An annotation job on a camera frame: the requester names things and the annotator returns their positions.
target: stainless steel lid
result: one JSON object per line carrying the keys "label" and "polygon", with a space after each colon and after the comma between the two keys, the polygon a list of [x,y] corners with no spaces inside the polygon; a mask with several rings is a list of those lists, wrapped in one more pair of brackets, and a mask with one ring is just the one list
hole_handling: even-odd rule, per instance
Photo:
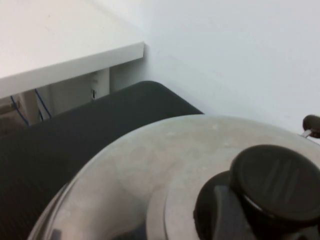
{"label": "stainless steel lid", "polygon": [[29,239],[111,240],[146,225],[149,240],[198,240],[193,210],[202,186],[259,144],[295,150],[320,167],[319,145],[277,127],[231,117],[171,118],[98,153],[52,200]]}

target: blue cable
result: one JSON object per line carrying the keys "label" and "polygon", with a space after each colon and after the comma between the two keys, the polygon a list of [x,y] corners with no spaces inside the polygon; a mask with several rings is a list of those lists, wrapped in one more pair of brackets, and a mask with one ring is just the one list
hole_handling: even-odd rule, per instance
{"label": "blue cable", "polygon": [[44,117],[42,116],[42,113],[41,113],[40,109],[39,109],[39,115],[40,115],[40,118],[41,118],[41,122],[43,122],[44,121]]}
{"label": "blue cable", "polygon": [[11,101],[12,101],[12,103],[13,103],[13,105],[14,105],[14,107],[15,107],[16,111],[18,112],[18,114],[20,115],[20,117],[22,118],[22,120],[25,122],[25,124],[26,124],[27,126],[29,126],[29,122],[28,122],[28,120],[27,120],[27,119],[25,119],[25,117],[24,117],[24,116],[22,115],[22,113],[20,112],[20,110],[19,110],[19,108],[18,108],[18,106],[17,106],[17,104],[16,104],[16,102],[15,102],[14,98],[13,98],[12,96],[10,96],[10,98],[11,98]]}
{"label": "blue cable", "polygon": [[42,98],[41,98],[40,94],[38,93],[38,90],[37,90],[37,89],[35,89],[34,91],[35,91],[35,94],[38,96],[38,98],[39,98],[39,100],[40,100],[40,102],[41,102],[42,106],[44,107],[44,110],[45,110],[45,111],[46,111],[46,113],[48,114],[49,118],[52,118],[52,116],[51,116],[51,114],[50,114],[50,112],[49,112],[48,108],[46,107],[46,105],[45,105],[44,101],[42,100]]}

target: pressure cooker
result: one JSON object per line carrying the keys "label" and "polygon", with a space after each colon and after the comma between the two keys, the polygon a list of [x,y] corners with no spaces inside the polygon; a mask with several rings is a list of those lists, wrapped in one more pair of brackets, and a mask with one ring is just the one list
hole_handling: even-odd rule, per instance
{"label": "pressure cooker", "polygon": [[298,135],[189,115],[119,138],[47,206],[29,240],[320,240],[320,118]]}

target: white wall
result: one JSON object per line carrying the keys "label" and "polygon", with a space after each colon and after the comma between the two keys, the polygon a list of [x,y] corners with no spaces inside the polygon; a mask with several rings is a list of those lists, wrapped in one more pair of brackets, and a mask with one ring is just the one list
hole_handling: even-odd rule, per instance
{"label": "white wall", "polygon": [[[91,78],[92,73],[89,73],[40,87],[37,90],[50,113],[55,116],[90,102]],[[43,117],[48,119],[40,101],[38,106]]]}
{"label": "white wall", "polygon": [[145,59],[113,89],[160,82],[207,114],[301,133],[320,115],[319,0],[91,0],[140,30]]}

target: white desk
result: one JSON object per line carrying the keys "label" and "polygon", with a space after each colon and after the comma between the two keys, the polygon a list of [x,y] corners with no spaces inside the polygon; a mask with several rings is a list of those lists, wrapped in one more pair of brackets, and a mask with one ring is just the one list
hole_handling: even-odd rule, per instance
{"label": "white desk", "polygon": [[143,39],[89,0],[0,0],[0,98],[142,58]]}

